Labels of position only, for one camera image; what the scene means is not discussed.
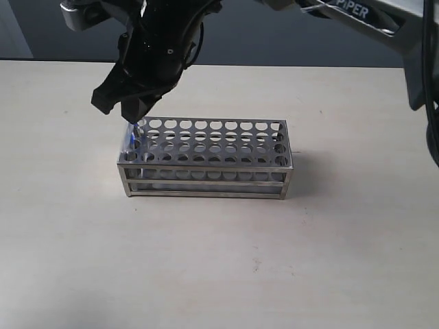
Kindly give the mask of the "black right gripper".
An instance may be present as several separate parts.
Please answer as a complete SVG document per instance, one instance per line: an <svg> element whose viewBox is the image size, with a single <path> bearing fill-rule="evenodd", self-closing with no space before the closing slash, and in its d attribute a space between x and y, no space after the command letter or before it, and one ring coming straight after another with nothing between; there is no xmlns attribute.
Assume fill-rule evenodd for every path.
<svg viewBox="0 0 439 329"><path fill-rule="evenodd" d="M205 16L218 13L220 1L144 1L128 30L118 63L92 94L91 104L109 114L121 103L121 116L137 123L171 91L170 84L198 59Z"/></svg>

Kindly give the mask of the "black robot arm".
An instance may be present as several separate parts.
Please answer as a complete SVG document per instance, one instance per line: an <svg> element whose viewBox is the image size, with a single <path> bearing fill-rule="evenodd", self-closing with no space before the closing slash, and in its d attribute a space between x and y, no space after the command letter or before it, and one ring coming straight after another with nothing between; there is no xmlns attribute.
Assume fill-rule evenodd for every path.
<svg viewBox="0 0 439 329"><path fill-rule="evenodd" d="M100 1L106 18L126 26L119 58L94 91L92 104L108 114L116 104L123 118L136 123L171 91L189 67L195 33L220 1ZM409 104L425 107L438 127L437 1L300 1L306 13L333 19L375 39L403 58Z"/></svg>

